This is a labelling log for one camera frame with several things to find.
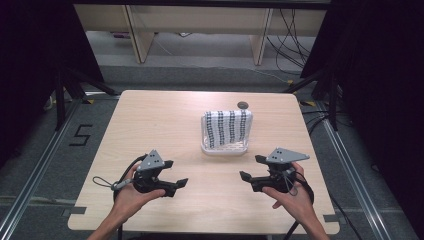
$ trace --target cable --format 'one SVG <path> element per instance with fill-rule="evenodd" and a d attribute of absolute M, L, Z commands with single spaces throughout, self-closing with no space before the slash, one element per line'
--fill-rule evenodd
<path fill-rule="evenodd" d="M 96 182 L 96 181 L 95 181 L 95 179 L 100 179 L 100 180 L 102 180 L 103 182 L 107 183 L 108 185 L 98 183 L 98 182 Z M 94 182 L 95 184 L 97 184 L 97 185 L 99 185 L 99 186 L 102 186 L 102 187 L 108 187 L 108 188 L 110 188 L 110 187 L 112 186 L 112 183 L 110 183 L 110 182 L 106 181 L 104 178 L 101 178 L 101 177 L 99 177 L 99 176 L 94 176 L 92 180 L 93 180 L 93 182 Z"/>
<path fill-rule="evenodd" d="M 305 125 L 308 125 L 309 123 L 311 123 L 312 121 L 316 120 L 317 118 L 322 118 L 322 116 L 317 116 L 317 117 L 312 118 L 311 120 L 307 121 L 305 123 Z"/>
<path fill-rule="evenodd" d="M 295 9 L 292 9 L 292 21 L 291 21 L 291 23 L 290 23 L 290 26 L 288 25 L 288 23 L 287 23 L 287 21 L 286 21 L 286 19 L 285 19 L 285 17 L 284 17 L 284 14 L 283 14 L 283 11 L 281 10 L 281 9 L 279 9 L 280 10 L 280 15 L 281 15 L 281 17 L 282 17 L 282 19 L 283 19 L 283 21 L 284 21 L 284 24 L 286 25 L 286 28 L 287 28 L 287 34 L 286 34 L 286 37 L 284 38 L 284 41 L 281 41 L 280 40 L 280 38 L 278 38 L 279 40 L 280 40 L 280 42 L 288 49 L 288 50 L 290 50 L 290 51 L 292 51 L 292 52 L 295 52 L 295 53 L 298 53 L 299 55 L 300 55 L 300 57 L 301 57 L 301 59 L 302 59 L 302 61 L 303 61 L 303 63 L 306 63 L 306 59 L 305 59 L 305 57 L 308 57 L 308 55 L 305 55 L 303 52 L 302 52 L 302 50 L 300 49 L 300 48 L 302 48 L 302 49 L 304 49 L 306 52 L 308 52 L 308 53 L 310 53 L 309 52 L 309 50 L 307 50 L 305 47 L 303 47 L 303 45 L 299 42 L 299 40 L 297 39 L 297 30 L 296 30 L 296 22 L 295 22 L 295 15 L 296 15 L 296 10 Z M 288 36 L 291 36 L 291 38 L 292 38 L 292 40 L 293 40 L 293 42 L 294 42 L 294 44 L 296 45 L 296 47 L 297 47 L 297 51 L 295 51 L 295 50 L 293 50 L 293 49 L 291 49 L 291 48 L 289 48 L 289 47 L 287 47 L 285 44 L 284 44 L 284 42 L 285 42 L 285 40 L 287 39 L 287 37 Z"/>
<path fill-rule="evenodd" d="M 284 52 L 282 52 L 281 51 L 281 46 L 279 47 L 279 48 L 277 48 L 275 45 L 274 45 L 274 43 L 271 41 L 271 39 L 269 39 L 269 37 L 267 36 L 266 37 L 267 38 L 267 40 L 268 40 L 268 42 L 271 44 L 271 46 L 274 48 L 274 50 L 277 52 L 277 56 L 278 55 L 281 55 L 281 56 L 283 56 L 284 58 L 286 58 L 287 60 L 289 60 L 290 62 L 292 62 L 292 63 L 294 63 L 295 65 L 297 65 L 298 67 L 300 67 L 300 68 L 303 68 L 303 64 L 302 63 L 300 63 L 300 62 L 298 62 L 298 61 L 296 61 L 294 58 L 292 58 L 292 57 L 290 57 L 289 55 L 287 55 L 286 53 L 284 53 Z"/>
<path fill-rule="evenodd" d="M 293 225 L 290 227 L 289 231 L 287 231 L 287 233 L 284 236 L 284 239 L 283 240 L 288 240 L 291 237 L 291 235 L 293 235 L 293 232 L 294 232 L 294 230 L 296 230 L 297 226 L 299 226 L 299 222 L 298 221 L 295 221 L 293 223 Z"/>
<path fill-rule="evenodd" d="M 311 114 L 311 113 L 328 113 L 328 111 L 309 111 L 309 112 L 302 112 L 302 114 Z"/>
<path fill-rule="evenodd" d="M 315 123 L 311 126 L 311 128 L 308 130 L 309 135 L 311 135 L 311 134 L 312 134 L 312 132 L 314 131 L 315 127 L 316 127 L 316 126 L 318 126 L 318 124 L 320 124 L 322 121 L 324 121 L 325 119 L 327 119 L 327 118 L 329 118 L 329 117 L 330 117 L 330 115 L 329 115 L 329 114 L 324 115 L 324 116 L 320 116 L 320 119 L 319 119 L 318 121 L 316 121 L 316 122 L 315 122 Z"/>

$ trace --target black cable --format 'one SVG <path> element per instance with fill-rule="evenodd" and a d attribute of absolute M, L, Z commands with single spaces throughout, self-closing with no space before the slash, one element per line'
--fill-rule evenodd
<path fill-rule="evenodd" d="M 311 128 L 308 130 L 308 132 L 309 132 L 309 135 L 311 135 L 312 134 L 312 132 L 314 131 L 314 129 L 315 129 L 315 127 L 316 126 L 318 126 L 318 124 L 320 124 L 322 121 L 324 121 L 325 119 L 327 119 L 327 118 L 329 118 L 330 117 L 330 115 L 328 114 L 328 115 L 324 115 L 324 116 L 321 116 L 321 118 L 318 120 L 318 121 L 316 121 L 312 126 L 311 126 Z"/>
<path fill-rule="evenodd" d="M 102 180 L 103 182 L 105 182 L 105 183 L 107 183 L 108 185 L 105 185 L 105 184 L 102 184 L 102 183 L 98 183 L 98 182 L 96 182 L 95 181 L 95 179 L 100 179 L 100 180 Z M 110 182 L 108 182 L 108 181 L 106 181 L 104 178 L 101 178 L 101 177 L 99 177 L 99 176 L 94 176 L 93 177 L 93 182 L 95 183 L 95 184 L 97 184 L 97 185 L 99 185 L 99 186 L 102 186 L 102 187 L 108 187 L 108 188 L 110 188 L 111 186 L 112 186 L 112 183 L 110 183 Z"/>
<path fill-rule="evenodd" d="M 292 57 L 290 57 L 289 55 L 287 55 L 286 53 L 282 52 L 282 51 L 280 50 L 280 49 L 281 49 L 281 47 L 280 47 L 280 48 L 277 48 L 277 47 L 274 45 L 274 43 L 271 41 L 271 39 L 269 39 L 269 37 L 268 37 L 268 36 L 267 36 L 266 38 L 267 38 L 268 42 L 271 44 L 271 46 L 274 48 L 274 50 L 277 52 L 277 56 L 278 56 L 278 55 L 281 55 L 281 56 L 283 56 L 284 58 L 286 58 L 287 60 L 289 60 L 290 62 L 292 62 L 292 63 L 294 63 L 295 65 L 297 65 L 298 67 L 303 68 L 303 64 L 302 64 L 302 63 L 300 63 L 300 62 L 296 61 L 294 58 L 292 58 Z"/>
<path fill-rule="evenodd" d="M 362 240 L 361 235 L 359 234 L 358 230 L 355 228 L 355 226 L 353 225 L 353 223 L 350 221 L 349 217 L 347 216 L 347 214 L 343 211 L 343 209 L 340 207 L 339 203 L 336 201 L 336 199 L 333 197 L 333 195 L 329 192 L 328 193 L 330 195 L 331 200 L 334 202 L 334 204 L 336 204 L 337 208 L 339 208 L 340 212 L 342 213 L 344 219 L 346 220 L 346 222 L 349 224 L 349 226 L 352 228 L 352 230 L 355 232 L 356 236 L 358 237 L 359 240 Z"/>
<path fill-rule="evenodd" d="M 288 35 L 290 35 L 291 36 L 291 38 L 292 38 L 292 40 L 293 40 L 293 42 L 294 42 L 294 44 L 296 45 L 296 47 L 297 47 L 297 51 L 295 51 L 295 50 L 293 50 L 293 49 L 291 49 L 291 48 L 289 48 L 289 47 L 287 47 L 286 45 L 284 45 L 287 49 L 289 49 L 290 51 L 292 51 L 292 52 L 295 52 L 295 53 L 298 53 L 299 55 L 300 55 L 300 58 L 302 59 L 302 61 L 303 61 L 303 63 L 306 63 L 306 59 L 305 59 L 305 56 L 306 57 L 308 57 L 307 55 L 305 55 L 303 52 L 302 52 L 302 50 L 300 49 L 300 47 L 301 48 L 303 48 L 305 51 L 307 51 L 308 53 L 310 53 L 308 50 L 306 50 L 306 48 L 305 47 L 303 47 L 302 46 L 302 44 L 299 42 L 299 40 L 297 39 L 297 31 L 296 31 L 296 23 L 295 23 L 295 15 L 296 15 L 296 10 L 295 9 L 292 9 L 292 21 L 291 21 L 291 23 L 290 23 L 290 26 L 289 26 L 289 24 L 287 23 L 287 21 L 286 21 L 286 19 L 285 19 L 285 17 L 284 17 L 284 14 L 283 14 L 283 11 L 280 9 L 280 15 L 281 15 L 281 17 L 282 17 L 282 19 L 283 19 L 283 21 L 284 21 L 284 24 L 286 25 L 286 28 L 287 28 L 287 34 L 286 34 L 286 37 L 284 38 L 284 41 L 283 42 L 281 42 L 282 44 L 284 44 L 284 42 L 285 42 L 285 40 L 287 39 L 287 36 Z"/>
<path fill-rule="evenodd" d="M 316 116 L 316 117 L 314 117 L 314 118 L 312 118 L 312 119 L 310 119 L 309 121 L 307 121 L 306 123 L 305 123 L 305 125 L 307 126 L 309 123 L 311 123 L 312 121 L 314 121 L 314 120 L 316 120 L 317 118 L 321 118 L 322 117 L 322 115 L 320 115 L 320 116 Z"/>
<path fill-rule="evenodd" d="M 286 236 L 284 236 L 283 240 L 288 240 L 293 234 L 294 230 L 296 230 L 297 226 L 299 226 L 299 222 L 295 221 L 293 225 L 290 227 L 289 231 L 286 233 Z"/>
<path fill-rule="evenodd" d="M 302 112 L 302 114 L 310 114 L 310 113 L 328 113 L 328 111 L 310 111 L 310 112 Z"/>
<path fill-rule="evenodd" d="M 127 176 L 128 172 L 131 170 L 131 168 L 138 162 L 138 161 L 143 161 L 145 158 L 147 157 L 147 154 L 144 154 L 141 157 L 138 157 L 137 159 L 135 159 L 129 166 L 128 168 L 125 170 L 124 174 L 122 174 L 121 179 L 119 179 L 118 183 L 121 183 L 125 176 Z"/>
<path fill-rule="evenodd" d="M 291 74 L 291 75 L 297 75 L 297 76 L 299 76 L 300 75 L 300 73 L 292 73 L 292 72 L 287 72 L 287 71 L 284 71 L 283 69 L 281 69 L 280 68 L 280 65 L 278 65 L 278 55 L 279 55 L 279 53 L 278 53 L 278 50 L 277 49 L 275 49 L 276 51 L 277 51 L 277 54 L 275 55 L 275 65 L 277 66 L 277 68 L 281 71 L 281 72 L 283 72 L 283 73 L 287 73 L 287 74 Z"/>

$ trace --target person's right hand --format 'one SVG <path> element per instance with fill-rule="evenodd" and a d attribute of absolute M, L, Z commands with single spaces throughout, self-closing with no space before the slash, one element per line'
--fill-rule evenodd
<path fill-rule="evenodd" d="M 296 162 L 292 164 L 296 172 L 304 176 L 303 168 Z M 294 187 L 297 189 L 297 194 L 294 194 L 295 192 L 293 192 L 293 189 L 292 194 L 290 194 L 279 192 L 272 187 L 263 187 L 262 192 L 277 200 L 272 207 L 277 209 L 283 206 L 287 212 L 303 226 L 311 239 L 329 239 L 322 224 L 317 218 L 308 192 L 302 184 L 297 181 L 294 183 Z"/>
<path fill-rule="evenodd" d="M 293 162 L 293 167 L 296 172 L 304 175 L 303 168 L 296 162 Z M 283 206 L 287 212 L 294 217 L 300 224 L 306 219 L 310 219 L 315 216 L 314 208 L 312 207 L 311 200 L 308 192 L 299 182 L 294 183 L 294 187 L 297 189 L 297 194 L 292 195 L 290 193 L 282 193 L 272 187 L 264 187 L 262 191 L 268 196 L 277 200 L 272 206 L 274 209 Z"/>

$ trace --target hand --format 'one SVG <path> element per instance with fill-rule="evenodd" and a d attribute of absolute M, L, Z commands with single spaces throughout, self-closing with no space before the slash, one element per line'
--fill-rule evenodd
<path fill-rule="evenodd" d="M 298 163 L 293 162 L 292 164 L 296 172 L 304 175 L 304 170 Z M 264 187 L 262 191 L 277 200 L 272 206 L 274 209 L 283 206 L 291 216 L 302 224 L 305 219 L 309 219 L 311 215 L 315 215 L 315 211 L 312 207 L 309 194 L 303 188 L 302 184 L 296 181 L 294 187 L 297 189 L 296 195 L 282 193 L 271 187 Z"/>
<path fill-rule="evenodd" d="M 125 179 L 131 179 L 138 165 L 134 165 Z M 165 195 L 165 190 L 157 189 L 148 193 L 138 192 L 133 184 L 127 184 L 121 189 L 115 199 L 112 210 L 100 226 L 88 239 L 109 239 L 113 233 L 130 217 L 138 212 L 146 203 Z"/>
<path fill-rule="evenodd" d="M 303 168 L 296 162 L 292 164 L 296 172 L 304 176 Z M 272 208 L 277 209 L 283 206 L 303 226 L 311 239 L 329 239 L 316 216 L 308 192 L 297 181 L 294 183 L 294 187 L 297 189 L 296 195 L 282 193 L 272 187 L 263 187 L 262 191 L 277 200 Z"/>
<path fill-rule="evenodd" d="M 138 164 L 134 165 L 131 170 L 128 171 L 125 179 L 133 178 L 137 167 Z M 133 184 L 127 184 L 121 189 L 116 197 L 110 214 L 122 219 L 122 223 L 124 223 L 138 212 L 146 203 L 162 197 L 163 195 L 165 195 L 165 190 L 163 189 L 157 189 L 148 193 L 140 193 L 134 188 Z"/>

